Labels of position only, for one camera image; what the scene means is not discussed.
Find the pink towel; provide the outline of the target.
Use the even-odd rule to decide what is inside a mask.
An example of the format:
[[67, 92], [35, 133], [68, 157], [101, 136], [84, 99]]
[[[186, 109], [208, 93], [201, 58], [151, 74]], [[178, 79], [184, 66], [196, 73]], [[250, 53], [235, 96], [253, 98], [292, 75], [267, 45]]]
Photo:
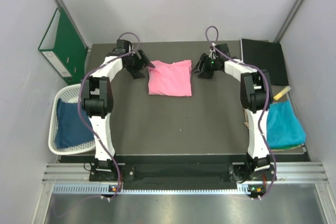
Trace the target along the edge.
[[149, 95], [165, 95], [171, 97], [191, 97], [192, 61], [183, 60], [164, 63], [159, 60], [151, 62], [149, 71]]

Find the turquoise towel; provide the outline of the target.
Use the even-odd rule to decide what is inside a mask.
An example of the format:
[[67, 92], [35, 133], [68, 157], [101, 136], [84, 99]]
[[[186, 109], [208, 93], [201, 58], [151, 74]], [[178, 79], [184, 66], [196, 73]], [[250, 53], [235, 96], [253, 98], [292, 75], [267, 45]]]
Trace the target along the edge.
[[270, 148], [304, 144], [306, 133], [289, 101], [270, 105], [267, 116], [267, 142]]

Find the green towel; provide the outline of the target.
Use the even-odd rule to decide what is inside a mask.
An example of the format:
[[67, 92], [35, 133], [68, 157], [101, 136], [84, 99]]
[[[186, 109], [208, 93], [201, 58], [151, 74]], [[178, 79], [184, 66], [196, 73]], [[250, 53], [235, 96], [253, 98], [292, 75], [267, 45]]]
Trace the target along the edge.
[[292, 150], [295, 148], [299, 148], [301, 147], [301, 144], [298, 145], [286, 145], [286, 146], [280, 146], [280, 147], [272, 147], [271, 150], [272, 151], [286, 151], [286, 150]]

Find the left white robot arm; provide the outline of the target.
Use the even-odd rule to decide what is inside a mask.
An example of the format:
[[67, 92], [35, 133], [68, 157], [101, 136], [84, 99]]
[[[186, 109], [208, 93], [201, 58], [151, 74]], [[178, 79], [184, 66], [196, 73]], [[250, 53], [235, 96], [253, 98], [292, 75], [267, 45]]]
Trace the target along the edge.
[[111, 81], [117, 73], [126, 69], [133, 79], [144, 78], [141, 71], [153, 67], [143, 50], [133, 48], [130, 41], [119, 38], [116, 47], [107, 54], [104, 62], [90, 71], [83, 79], [78, 105], [85, 111], [90, 124], [81, 119], [93, 133], [96, 152], [91, 166], [91, 181], [121, 182], [121, 172], [115, 160], [111, 139], [110, 116], [114, 101]]

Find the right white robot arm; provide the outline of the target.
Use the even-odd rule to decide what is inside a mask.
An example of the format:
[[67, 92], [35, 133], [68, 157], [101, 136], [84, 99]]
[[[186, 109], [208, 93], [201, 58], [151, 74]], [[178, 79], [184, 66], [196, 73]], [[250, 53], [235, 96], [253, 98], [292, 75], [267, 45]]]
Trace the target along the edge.
[[240, 83], [240, 102], [247, 115], [249, 145], [245, 161], [245, 177], [258, 179], [270, 169], [270, 150], [267, 145], [267, 116], [272, 97], [266, 71], [229, 56], [227, 44], [215, 44], [203, 53], [192, 69], [202, 79], [211, 79], [222, 71]]

